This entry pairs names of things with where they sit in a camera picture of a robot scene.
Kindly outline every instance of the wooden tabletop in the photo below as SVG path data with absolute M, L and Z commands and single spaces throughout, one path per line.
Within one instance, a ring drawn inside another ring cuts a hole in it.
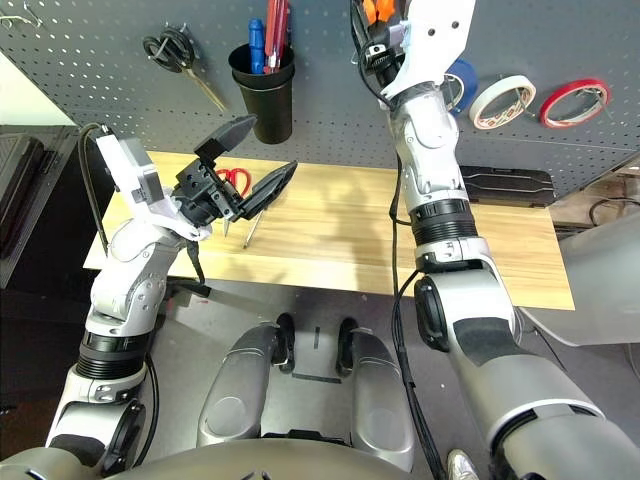
M 163 185 L 195 156 L 150 152 Z M 243 167 L 254 183 L 282 162 L 222 158 L 219 168 Z M 281 197 L 267 210 L 251 245 L 243 249 L 251 223 L 239 220 L 228 237 L 222 224 L 201 242 L 200 261 L 207 278 L 299 285 L 371 293 L 392 293 L 389 201 L 395 170 L 301 163 Z M 400 216 L 407 218 L 403 201 Z M 473 205 L 478 232 L 489 242 L 514 305 L 573 310 L 571 290 L 546 209 Z M 130 213 L 118 193 L 104 217 L 110 238 Z M 399 226 L 401 282 L 411 274 L 415 243 L 410 227 Z M 86 268 L 101 268 L 94 241 Z M 170 275 L 195 277 L 185 251 Z M 412 288 L 407 289 L 411 295 Z

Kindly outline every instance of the gray pegboard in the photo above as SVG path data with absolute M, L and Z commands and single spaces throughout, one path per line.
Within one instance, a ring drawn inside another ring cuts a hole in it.
M 227 56 L 246 42 L 266 1 L 32 0 L 44 26 L 0 28 L 0 48 L 79 124 L 105 121 L 154 150 L 191 152 L 224 120 L 244 113 Z M 393 167 L 384 114 L 350 63 L 348 1 L 291 0 L 296 52 L 293 135 L 276 146 L 251 136 L 233 154 L 277 160 Z M 21 0 L 0 3 L 21 14 Z M 536 85 L 537 111 L 558 86 L 586 76 L 606 80 L 610 112 L 571 129 L 550 130 L 520 116 L 488 132 L 466 114 L 458 160 L 467 165 L 544 169 L 560 195 L 589 183 L 640 148 L 640 29 L 635 0 L 484 0 L 476 4 L 464 58 L 480 90 L 498 74 L 524 74 Z M 142 38 L 164 22 L 188 24 L 197 73 L 230 107 L 221 115 L 183 75 L 147 60 Z

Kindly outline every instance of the blue handle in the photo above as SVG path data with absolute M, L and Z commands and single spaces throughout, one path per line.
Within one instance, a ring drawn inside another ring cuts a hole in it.
M 262 73 L 264 68 L 264 26 L 259 18 L 249 20 L 249 49 L 251 73 Z
M 473 100 L 473 96 L 478 91 L 478 77 L 476 76 L 476 71 L 473 69 L 473 65 L 461 58 L 453 62 L 453 65 L 449 67 L 447 73 L 455 75 L 462 80 L 462 83 L 464 84 L 464 93 L 462 94 L 462 98 L 451 110 L 451 114 L 454 117 L 457 117 L 460 112 L 469 106 L 471 100 Z

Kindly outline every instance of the white wall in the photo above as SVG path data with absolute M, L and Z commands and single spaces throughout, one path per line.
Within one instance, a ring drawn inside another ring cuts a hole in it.
M 0 53 L 0 125 L 74 125 Z

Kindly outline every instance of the black cup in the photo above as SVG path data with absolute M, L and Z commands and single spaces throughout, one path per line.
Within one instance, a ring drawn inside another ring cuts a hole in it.
M 229 65 L 247 112 L 258 116 L 253 127 L 258 140 L 272 145 L 284 142 L 291 136 L 291 86 L 295 73 L 293 50 L 285 47 L 280 69 L 275 73 L 251 73 L 249 44 L 231 52 Z

